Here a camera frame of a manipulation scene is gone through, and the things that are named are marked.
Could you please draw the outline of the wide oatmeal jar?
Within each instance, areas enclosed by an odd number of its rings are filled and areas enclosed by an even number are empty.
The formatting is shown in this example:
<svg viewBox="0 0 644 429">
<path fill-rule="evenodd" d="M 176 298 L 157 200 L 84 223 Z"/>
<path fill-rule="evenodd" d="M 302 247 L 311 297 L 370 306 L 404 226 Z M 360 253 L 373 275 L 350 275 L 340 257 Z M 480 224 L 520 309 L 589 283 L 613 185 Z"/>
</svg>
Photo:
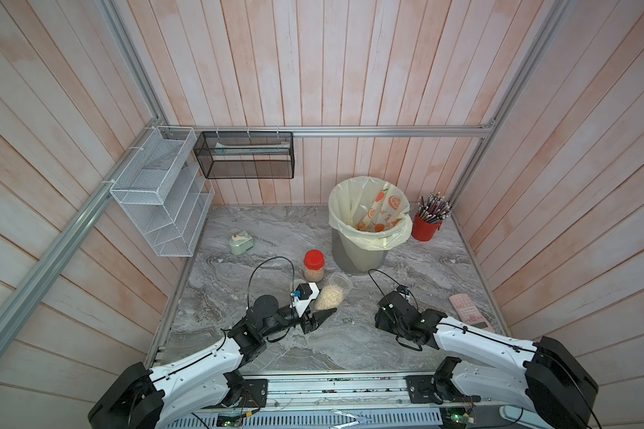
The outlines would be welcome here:
<svg viewBox="0 0 644 429">
<path fill-rule="evenodd" d="M 344 273 L 332 273 L 314 303 L 314 311 L 336 309 L 352 289 L 352 280 Z"/>
</svg>

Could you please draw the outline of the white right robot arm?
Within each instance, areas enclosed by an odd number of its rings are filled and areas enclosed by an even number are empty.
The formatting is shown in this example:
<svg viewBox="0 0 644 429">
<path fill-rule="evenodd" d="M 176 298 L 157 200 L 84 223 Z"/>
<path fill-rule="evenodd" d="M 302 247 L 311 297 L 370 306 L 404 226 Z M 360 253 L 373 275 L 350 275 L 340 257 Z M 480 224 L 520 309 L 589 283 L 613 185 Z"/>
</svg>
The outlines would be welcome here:
<svg viewBox="0 0 644 429">
<path fill-rule="evenodd" d="M 554 428 L 590 425 L 599 386 L 555 339 L 517 340 L 434 309 L 418 311 L 400 291 L 379 302 L 375 325 L 409 350 L 448 354 L 433 375 L 408 377 L 413 403 L 491 399 L 534 412 Z"/>
</svg>

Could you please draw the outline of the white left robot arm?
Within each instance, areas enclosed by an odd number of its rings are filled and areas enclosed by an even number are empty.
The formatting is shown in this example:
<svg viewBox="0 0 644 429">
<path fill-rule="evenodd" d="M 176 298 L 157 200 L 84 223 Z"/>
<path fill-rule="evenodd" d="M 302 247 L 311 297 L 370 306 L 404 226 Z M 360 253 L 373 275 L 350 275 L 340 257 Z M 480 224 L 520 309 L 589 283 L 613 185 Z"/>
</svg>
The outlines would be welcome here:
<svg viewBox="0 0 644 429">
<path fill-rule="evenodd" d="M 246 400 L 238 369 L 265 350 L 268 336 L 297 325 L 306 334 L 313 332 L 336 312 L 334 307 L 311 312 L 316 296 L 295 298 L 284 307 L 277 307 L 271 295 L 261 296 L 222 340 L 204 350 L 164 366 L 128 366 L 93 406 L 89 423 L 93 428 L 161 428 L 198 409 Z"/>
</svg>

